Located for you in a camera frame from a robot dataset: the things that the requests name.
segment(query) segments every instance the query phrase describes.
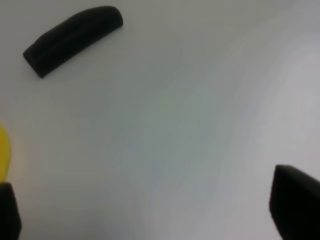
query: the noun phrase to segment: yellow object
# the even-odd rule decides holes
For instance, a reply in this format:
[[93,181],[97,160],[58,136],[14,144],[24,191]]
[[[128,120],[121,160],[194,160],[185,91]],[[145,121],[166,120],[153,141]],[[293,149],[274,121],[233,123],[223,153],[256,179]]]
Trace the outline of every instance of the yellow object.
[[6,130],[0,125],[0,183],[5,181],[10,161],[10,142]]

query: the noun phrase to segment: black rubber piece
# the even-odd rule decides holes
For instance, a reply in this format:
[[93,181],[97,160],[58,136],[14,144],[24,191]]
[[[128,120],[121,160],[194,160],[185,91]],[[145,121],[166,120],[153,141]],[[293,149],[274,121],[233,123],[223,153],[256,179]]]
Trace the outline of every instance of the black rubber piece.
[[0,239],[17,240],[22,228],[12,185],[0,183]]
[[113,6],[87,9],[47,31],[23,56],[39,77],[43,78],[122,25],[121,13]]
[[320,239],[320,182],[288,165],[277,165],[270,212],[284,240]]

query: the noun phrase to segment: black foam pad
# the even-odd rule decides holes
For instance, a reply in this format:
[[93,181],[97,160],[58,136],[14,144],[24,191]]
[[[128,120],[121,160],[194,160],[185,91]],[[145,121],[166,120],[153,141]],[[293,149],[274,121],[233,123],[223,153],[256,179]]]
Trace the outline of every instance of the black foam pad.
[[100,6],[79,12],[43,34],[23,56],[43,78],[83,49],[123,25],[113,6]]
[[320,182],[288,165],[277,165],[270,212],[284,240],[320,239]]
[[21,220],[12,185],[0,183],[0,239],[17,240],[21,231]]

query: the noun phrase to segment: black rubber block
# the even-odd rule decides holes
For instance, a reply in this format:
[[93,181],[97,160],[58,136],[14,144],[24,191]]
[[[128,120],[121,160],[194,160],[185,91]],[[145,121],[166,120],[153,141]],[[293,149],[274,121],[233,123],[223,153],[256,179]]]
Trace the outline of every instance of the black rubber block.
[[87,9],[43,34],[23,56],[39,77],[43,78],[122,25],[121,13],[113,6]]
[[21,231],[21,220],[12,185],[0,183],[0,239],[17,240]]
[[320,240],[320,182],[288,165],[277,165],[270,212],[284,240]]

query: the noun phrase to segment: black object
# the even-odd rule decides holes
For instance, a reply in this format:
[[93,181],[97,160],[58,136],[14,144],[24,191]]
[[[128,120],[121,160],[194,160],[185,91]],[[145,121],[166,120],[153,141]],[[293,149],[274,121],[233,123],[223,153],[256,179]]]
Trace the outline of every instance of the black object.
[[122,25],[121,13],[113,6],[87,9],[47,31],[23,56],[39,77],[43,78]]
[[7,182],[0,183],[0,239],[17,240],[21,227],[12,185]]
[[284,240],[320,239],[320,182],[288,165],[277,165],[270,212]]

